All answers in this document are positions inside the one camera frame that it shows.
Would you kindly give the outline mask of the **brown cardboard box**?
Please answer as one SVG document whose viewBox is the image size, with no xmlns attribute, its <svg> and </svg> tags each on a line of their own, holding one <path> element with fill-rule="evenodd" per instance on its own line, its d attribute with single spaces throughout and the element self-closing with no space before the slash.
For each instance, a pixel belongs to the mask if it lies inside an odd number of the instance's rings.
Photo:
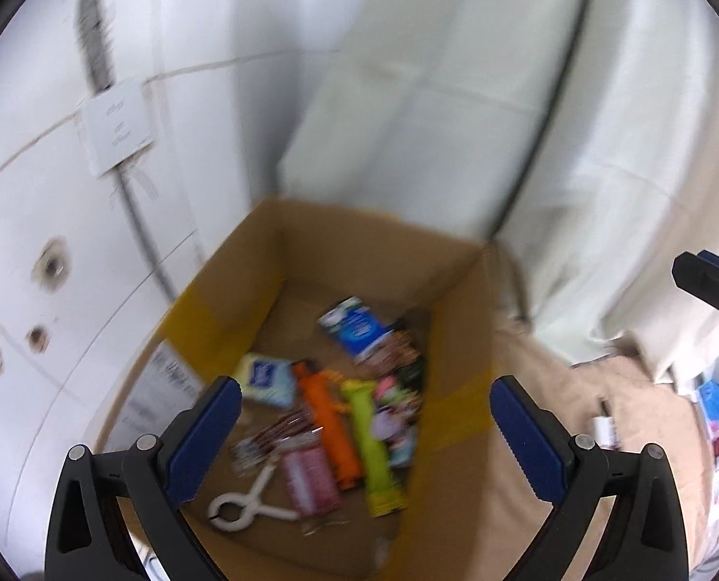
<svg viewBox="0 0 719 581">
<path fill-rule="evenodd" d="M 259 203 L 188 284 L 155 332 L 204 381 L 248 353 L 309 359 L 337 394 L 369 379 L 320 327 L 355 296 L 384 322 L 403 321 L 424 355 L 420 439 L 404 476 L 407 505 L 371 517 L 351 490 L 345 520 L 315 535 L 257 520 L 240 535 L 213 529 L 207 502 L 231 486 L 207 476 L 186 519 L 230 580 L 480 580 L 494 431 L 494 268 L 488 246 L 385 215 L 291 199 Z"/>
</svg>

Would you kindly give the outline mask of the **pale green curtain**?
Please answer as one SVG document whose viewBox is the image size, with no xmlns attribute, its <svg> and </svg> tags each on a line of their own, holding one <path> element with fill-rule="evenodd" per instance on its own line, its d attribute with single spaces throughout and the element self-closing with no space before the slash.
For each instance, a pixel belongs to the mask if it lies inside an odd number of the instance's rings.
<svg viewBox="0 0 719 581">
<path fill-rule="evenodd" d="M 288 196 L 497 237 L 571 362 L 719 372 L 719 16 L 707 0 L 306 0 L 334 55 L 278 165 Z"/>
</svg>

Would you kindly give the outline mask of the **dark red snack packet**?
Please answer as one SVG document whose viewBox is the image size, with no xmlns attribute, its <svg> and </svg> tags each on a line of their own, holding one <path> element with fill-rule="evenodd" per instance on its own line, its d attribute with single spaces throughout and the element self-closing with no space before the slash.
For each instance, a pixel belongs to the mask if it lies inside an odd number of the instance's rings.
<svg viewBox="0 0 719 581">
<path fill-rule="evenodd" d="M 317 444 L 282 453 L 287 493 L 301 520 L 329 516 L 341 509 L 339 489 L 326 454 Z"/>
</svg>

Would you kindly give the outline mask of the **brown sausage stick packet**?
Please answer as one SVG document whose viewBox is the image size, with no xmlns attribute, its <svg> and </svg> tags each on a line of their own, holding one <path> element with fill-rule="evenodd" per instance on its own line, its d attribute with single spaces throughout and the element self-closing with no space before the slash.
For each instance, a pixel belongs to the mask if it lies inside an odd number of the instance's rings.
<svg viewBox="0 0 719 581">
<path fill-rule="evenodd" d="M 236 442 L 230 451 L 232 466 L 240 475 L 251 472 L 266 462 L 281 444 L 298 435 L 312 433 L 315 429 L 314 417 L 310 412 L 298 409 L 286 413 L 256 434 Z"/>
</svg>

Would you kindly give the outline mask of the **colourful snack packet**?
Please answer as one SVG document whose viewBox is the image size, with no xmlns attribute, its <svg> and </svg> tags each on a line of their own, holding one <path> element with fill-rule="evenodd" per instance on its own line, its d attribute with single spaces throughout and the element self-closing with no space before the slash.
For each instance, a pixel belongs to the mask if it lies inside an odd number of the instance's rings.
<svg viewBox="0 0 719 581">
<path fill-rule="evenodd" d="M 412 466 L 425 384 L 425 358 L 408 324 L 399 319 L 366 361 L 373 372 L 371 434 L 386 445 L 389 466 Z"/>
</svg>

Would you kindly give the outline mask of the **blue packet at edge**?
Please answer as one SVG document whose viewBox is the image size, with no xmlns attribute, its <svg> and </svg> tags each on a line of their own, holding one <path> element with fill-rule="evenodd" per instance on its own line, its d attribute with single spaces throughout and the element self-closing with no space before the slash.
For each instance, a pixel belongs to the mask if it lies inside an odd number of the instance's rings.
<svg viewBox="0 0 719 581">
<path fill-rule="evenodd" d="M 705 381 L 695 390 L 697 404 L 704 420 L 704 431 L 710 441 L 719 438 L 719 383 Z"/>
</svg>

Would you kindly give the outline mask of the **blue white tissue pack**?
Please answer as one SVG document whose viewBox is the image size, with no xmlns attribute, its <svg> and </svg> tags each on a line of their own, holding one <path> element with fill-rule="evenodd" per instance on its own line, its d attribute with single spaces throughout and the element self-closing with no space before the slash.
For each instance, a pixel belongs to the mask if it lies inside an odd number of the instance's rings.
<svg viewBox="0 0 719 581">
<path fill-rule="evenodd" d="M 358 296 L 341 300 L 317 322 L 354 362 L 365 361 L 391 335 L 391 328 L 383 324 Z"/>
</svg>

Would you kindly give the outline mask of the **white wall socket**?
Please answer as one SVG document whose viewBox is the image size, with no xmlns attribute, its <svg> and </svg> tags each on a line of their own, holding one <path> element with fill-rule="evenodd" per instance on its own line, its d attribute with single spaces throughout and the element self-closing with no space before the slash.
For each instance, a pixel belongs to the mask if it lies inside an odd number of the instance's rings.
<svg viewBox="0 0 719 581">
<path fill-rule="evenodd" d="M 95 179 L 153 143 L 144 85 L 123 80 L 79 109 L 80 135 Z"/>
</svg>

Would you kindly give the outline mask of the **white shipping label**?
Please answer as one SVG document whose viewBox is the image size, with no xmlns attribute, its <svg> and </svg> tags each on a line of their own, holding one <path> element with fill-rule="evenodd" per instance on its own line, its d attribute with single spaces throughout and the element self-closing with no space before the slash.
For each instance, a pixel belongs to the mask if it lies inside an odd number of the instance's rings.
<svg viewBox="0 0 719 581">
<path fill-rule="evenodd" d="M 177 350 L 168 341 L 160 342 L 123 402 L 105 450 L 126 450 L 146 434 L 160 437 L 170 422 L 197 403 L 205 387 Z"/>
</svg>

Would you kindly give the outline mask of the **yellow blue tissue pack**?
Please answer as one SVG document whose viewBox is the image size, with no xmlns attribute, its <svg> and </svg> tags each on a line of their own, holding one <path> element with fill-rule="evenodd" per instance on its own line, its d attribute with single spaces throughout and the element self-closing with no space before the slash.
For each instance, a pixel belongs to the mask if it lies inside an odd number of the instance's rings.
<svg viewBox="0 0 719 581">
<path fill-rule="evenodd" d="M 240 359 L 232 377 L 240 384 L 244 400 L 278 409 L 291 409 L 297 399 L 293 362 L 248 353 Z"/>
</svg>

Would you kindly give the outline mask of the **green yellow snack stick packet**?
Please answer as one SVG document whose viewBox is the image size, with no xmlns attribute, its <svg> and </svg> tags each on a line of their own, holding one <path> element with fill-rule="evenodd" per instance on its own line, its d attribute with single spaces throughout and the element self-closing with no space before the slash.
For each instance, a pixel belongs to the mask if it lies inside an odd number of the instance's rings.
<svg viewBox="0 0 719 581">
<path fill-rule="evenodd" d="M 375 383 L 346 379 L 340 392 L 349 405 L 353 437 L 365 470 L 365 500 L 371 518 L 380 518 L 407 506 L 402 485 L 389 468 L 386 445 L 374 437 L 371 424 L 375 416 Z"/>
</svg>

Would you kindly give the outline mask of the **white plastic clip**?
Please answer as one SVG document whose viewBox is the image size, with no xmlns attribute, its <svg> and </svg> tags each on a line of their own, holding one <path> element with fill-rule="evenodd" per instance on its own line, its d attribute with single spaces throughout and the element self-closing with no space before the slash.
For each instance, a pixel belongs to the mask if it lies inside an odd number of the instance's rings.
<svg viewBox="0 0 719 581">
<path fill-rule="evenodd" d="M 295 522 L 299 520 L 295 510 L 271 506 L 262 501 L 266 487 L 275 472 L 274 463 L 266 463 L 253 481 L 247 493 L 228 492 L 215 497 L 207 507 L 207 519 L 218 530 L 225 533 L 240 533 L 247 530 L 258 517 L 271 520 Z"/>
</svg>

